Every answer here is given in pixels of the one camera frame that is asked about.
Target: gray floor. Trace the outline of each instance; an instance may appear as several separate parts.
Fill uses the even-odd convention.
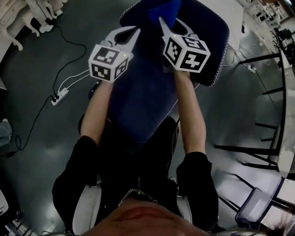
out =
[[[89,48],[81,61],[68,66],[59,77],[59,85],[65,78],[88,68],[87,58],[94,44],[99,43],[110,30],[119,26],[118,17],[135,0],[70,0],[64,7],[64,14],[58,19],[66,38],[81,42]],[[83,52],[82,48],[66,44],[57,29],[40,38],[30,34],[19,38],[23,52],[13,49],[7,61],[2,64],[0,76],[7,92],[1,104],[2,116],[10,120],[14,135],[24,141],[33,119],[45,98],[52,93],[52,83],[58,69],[67,61]],[[247,31],[241,45],[250,49],[256,36]],[[243,52],[246,57],[253,57]],[[264,55],[264,47],[254,46],[253,53]],[[233,51],[228,50],[225,64],[230,64]],[[206,152],[212,165],[212,176],[216,189],[236,204],[245,201],[250,189],[241,182],[226,175],[238,173],[254,186],[270,193],[274,191],[280,176],[276,172],[251,169],[239,161],[264,164],[260,160],[241,153],[230,153],[215,149],[214,144],[244,145],[245,147],[269,148],[270,142],[260,138],[271,137],[273,131],[256,127],[255,122],[278,125],[281,118],[282,95],[263,96],[265,90],[279,88],[282,84],[280,71],[274,61],[270,66],[254,63],[258,74],[236,63],[224,67],[220,78],[212,88],[200,86],[196,94],[207,127]],[[0,159],[0,169],[11,182],[26,224],[41,233],[43,230],[59,231],[63,224],[53,203],[51,189],[56,177],[64,170],[75,142],[79,138],[77,123],[84,113],[88,99],[91,78],[73,86],[58,106],[48,103],[40,115],[27,148],[9,159]],[[177,116],[177,108],[172,111]],[[14,148],[2,147],[1,153]],[[177,166],[184,157],[181,136],[179,137],[170,176],[175,175]],[[219,224],[235,226],[234,212],[220,203]]]

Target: white cube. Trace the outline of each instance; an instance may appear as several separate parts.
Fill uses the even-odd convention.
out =
[[[211,53],[206,43],[199,39],[171,34],[164,56],[176,70],[200,73]]]
[[[131,53],[96,45],[89,58],[91,77],[113,83],[128,68]]]

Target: black sleeve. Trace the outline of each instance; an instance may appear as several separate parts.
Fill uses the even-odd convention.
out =
[[[75,145],[65,171],[55,180],[53,203],[68,230],[81,193],[88,184],[97,181],[97,146],[89,137],[83,136]]]
[[[211,177],[212,164],[203,153],[189,153],[177,168],[179,193],[187,196],[193,225],[210,231],[218,222],[218,195]]]

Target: navy chair seat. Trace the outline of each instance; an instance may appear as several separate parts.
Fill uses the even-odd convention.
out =
[[[138,1],[119,20],[122,26],[135,25],[142,31],[126,74],[114,84],[108,118],[142,143],[153,135],[177,102],[173,74],[164,73],[162,69],[161,29],[148,20],[149,9],[169,1]],[[182,0],[177,17],[206,42],[211,52],[202,72],[191,73],[192,80],[212,86],[219,76],[228,46],[226,23],[196,0]],[[173,30],[182,33],[182,29]]]

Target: blue cushion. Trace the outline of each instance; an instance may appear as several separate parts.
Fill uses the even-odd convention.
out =
[[[148,20],[150,9],[168,2],[142,0],[121,19],[122,26],[136,25],[142,31],[126,74],[114,84],[108,117],[139,142],[146,142],[153,135],[177,101],[173,74],[162,70],[161,29]],[[191,77],[211,86],[220,71],[229,29],[218,15],[196,0],[181,0],[177,17],[209,47],[211,57],[203,71],[192,73]]]
[[[162,17],[167,25],[172,28],[174,26],[178,10],[180,8],[180,0],[173,0],[148,11],[148,19],[151,20],[156,27],[160,27],[159,17]]]

